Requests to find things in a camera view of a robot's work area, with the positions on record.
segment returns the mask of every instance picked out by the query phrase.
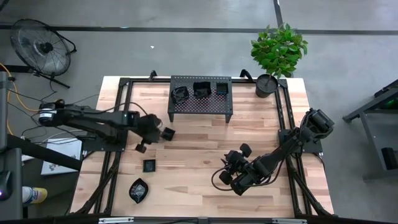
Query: concrete floor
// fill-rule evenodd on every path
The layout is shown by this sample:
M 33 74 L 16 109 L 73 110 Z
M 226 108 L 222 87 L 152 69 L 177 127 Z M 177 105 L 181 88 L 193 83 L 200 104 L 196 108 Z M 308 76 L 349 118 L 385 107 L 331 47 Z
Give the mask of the concrete floor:
M 298 29 L 397 30 L 395 0 L 279 0 L 282 17 Z M 277 25 L 272 0 L 11 0 L 0 12 L 0 22 L 38 19 L 66 26 L 262 28 Z M 67 102 L 97 94 L 105 75 L 227 75 L 242 68 L 262 74 L 250 57 L 256 34 L 61 32 L 76 43 L 68 72 L 59 80 L 72 86 L 50 99 Z M 369 184 L 364 174 L 377 168 L 359 120 L 346 124 L 341 117 L 371 99 L 373 93 L 397 79 L 398 36 L 305 35 L 308 55 L 298 63 L 295 77 L 304 78 L 310 105 L 321 108 L 336 123 L 323 140 L 326 176 L 335 213 L 341 217 L 398 222 L 397 181 Z M 22 64 L 0 31 L 0 62 Z M 51 91 L 48 81 L 15 74 L 20 92 L 36 98 Z M 97 98 L 84 105 L 95 107 Z M 35 107 L 37 102 L 25 100 Z M 16 134 L 33 127 L 29 117 L 9 108 Z M 39 135 L 43 130 L 27 136 Z M 58 131 L 48 128 L 49 134 Z M 57 213 L 68 200 L 54 199 Z

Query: perforated metal rack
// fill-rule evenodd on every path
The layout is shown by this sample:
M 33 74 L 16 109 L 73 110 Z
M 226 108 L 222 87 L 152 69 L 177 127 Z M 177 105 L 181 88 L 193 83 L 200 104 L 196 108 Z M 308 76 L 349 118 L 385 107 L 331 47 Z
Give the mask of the perforated metal rack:
M 193 96 L 193 83 L 210 82 L 211 95 L 208 98 L 196 99 Z M 227 83 L 228 93 L 217 95 L 217 83 Z M 186 86 L 189 99 L 180 104 L 173 104 L 171 92 L 178 87 Z M 174 120 L 174 114 L 225 114 L 225 122 L 228 123 L 233 114 L 232 103 L 232 81 L 231 77 L 194 77 L 194 76 L 171 76 L 169 92 L 169 108 L 167 110 L 170 122 Z

